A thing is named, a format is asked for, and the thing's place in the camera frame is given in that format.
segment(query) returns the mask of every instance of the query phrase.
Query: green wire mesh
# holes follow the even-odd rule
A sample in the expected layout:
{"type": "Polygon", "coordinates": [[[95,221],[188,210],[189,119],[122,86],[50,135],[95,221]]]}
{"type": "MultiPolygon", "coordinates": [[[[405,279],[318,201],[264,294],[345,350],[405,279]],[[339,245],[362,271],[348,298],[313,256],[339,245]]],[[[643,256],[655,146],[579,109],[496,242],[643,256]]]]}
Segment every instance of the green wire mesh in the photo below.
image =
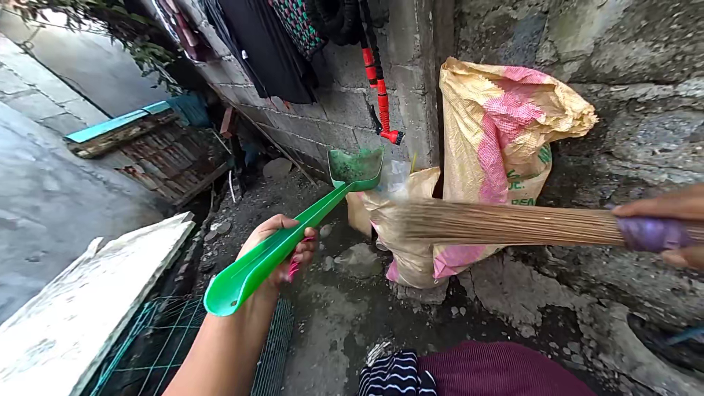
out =
{"type": "MultiPolygon", "coordinates": [[[[159,396],[188,354],[206,316],[203,297],[158,297],[142,306],[82,396],[159,396]]],[[[294,318],[279,299],[257,363],[252,395],[278,395],[294,318]]]]}

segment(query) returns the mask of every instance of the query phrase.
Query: coconut broom bristles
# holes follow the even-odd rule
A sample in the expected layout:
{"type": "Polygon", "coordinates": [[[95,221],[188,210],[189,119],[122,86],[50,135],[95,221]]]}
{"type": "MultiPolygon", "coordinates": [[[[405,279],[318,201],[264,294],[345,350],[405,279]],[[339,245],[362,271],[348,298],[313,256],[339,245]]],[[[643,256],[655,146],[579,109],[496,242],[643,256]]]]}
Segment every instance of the coconut broom bristles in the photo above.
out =
{"type": "MultiPolygon", "coordinates": [[[[402,238],[433,245],[625,245],[616,217],[606,210],[434,199],[400,205],[393,220],[402,238]]],[[[683,224],[704,243],[704,224],[683,224]]]]}

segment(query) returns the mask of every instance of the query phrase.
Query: white board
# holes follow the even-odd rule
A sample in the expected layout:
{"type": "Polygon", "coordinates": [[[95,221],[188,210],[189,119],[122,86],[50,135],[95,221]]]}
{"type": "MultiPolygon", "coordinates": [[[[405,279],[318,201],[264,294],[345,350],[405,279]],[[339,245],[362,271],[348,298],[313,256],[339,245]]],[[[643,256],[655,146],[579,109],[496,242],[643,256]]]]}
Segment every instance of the white board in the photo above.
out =
{"type": "Polygon", "coordinates": [[[0,325],[0,395],[78,396],[195,223],[190,213],[88,250],[0,325]]]}

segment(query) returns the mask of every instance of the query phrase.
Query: green dustpan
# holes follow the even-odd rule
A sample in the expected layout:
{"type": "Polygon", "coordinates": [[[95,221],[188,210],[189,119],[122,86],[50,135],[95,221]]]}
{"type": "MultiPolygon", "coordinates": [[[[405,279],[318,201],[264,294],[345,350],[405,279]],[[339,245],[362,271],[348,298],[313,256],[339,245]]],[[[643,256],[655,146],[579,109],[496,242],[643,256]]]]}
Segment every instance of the green dustpan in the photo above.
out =
{"type": "Polygon", "coordinates": [[[329,151],[327,162],[335,190],[296,216],[300,221],[296,227],[278,230],[222,270],[206,290],[206,310],[217,316],[233,314],[291,254],[307,227],[317,226],[348,192],[371,190],[379,184],[383,158],[383,147],[353,155],[329,151]]]}

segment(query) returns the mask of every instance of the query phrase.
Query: dustpan handle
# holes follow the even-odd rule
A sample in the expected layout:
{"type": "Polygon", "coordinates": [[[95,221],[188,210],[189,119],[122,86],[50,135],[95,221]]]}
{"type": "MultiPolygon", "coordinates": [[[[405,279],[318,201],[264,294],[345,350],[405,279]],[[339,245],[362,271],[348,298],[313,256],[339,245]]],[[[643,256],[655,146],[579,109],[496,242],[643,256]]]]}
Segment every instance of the dustpan handle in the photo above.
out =
{"type": "Polygon", "coordinates": [[[351,187],[352,184],[344,184],[332,190],[296,216],[300,221],[296,227],[280,228],[217,274],[203,298],[206,311],[216,316],[232,315],[291,254],[303,239],[306,228],[317,226],[351,187]]]}

